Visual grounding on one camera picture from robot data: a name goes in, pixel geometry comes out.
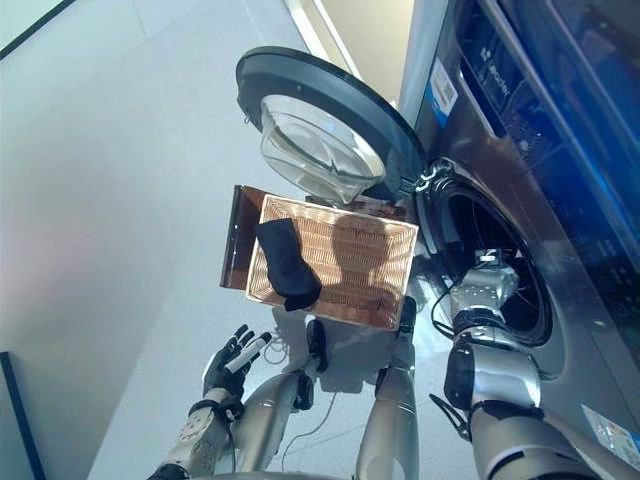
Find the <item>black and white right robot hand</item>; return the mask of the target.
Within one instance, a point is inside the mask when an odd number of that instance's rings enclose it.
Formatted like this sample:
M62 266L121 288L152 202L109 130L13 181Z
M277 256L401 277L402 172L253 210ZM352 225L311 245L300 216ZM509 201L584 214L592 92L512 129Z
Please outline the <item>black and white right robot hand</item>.
M473 269L514 272L515 269L511 264L512 257L510 254L511 251L509 249L476 249L474 251L475 265Z

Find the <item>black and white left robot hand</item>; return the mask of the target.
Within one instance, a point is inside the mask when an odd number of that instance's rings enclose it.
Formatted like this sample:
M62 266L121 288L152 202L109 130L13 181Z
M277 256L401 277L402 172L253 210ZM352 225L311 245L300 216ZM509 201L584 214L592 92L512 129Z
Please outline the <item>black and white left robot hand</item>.
M209 360L202 376L203 396L219 390L241 398L252 364L271 340L270 332L256 335L246 324L239 327Z

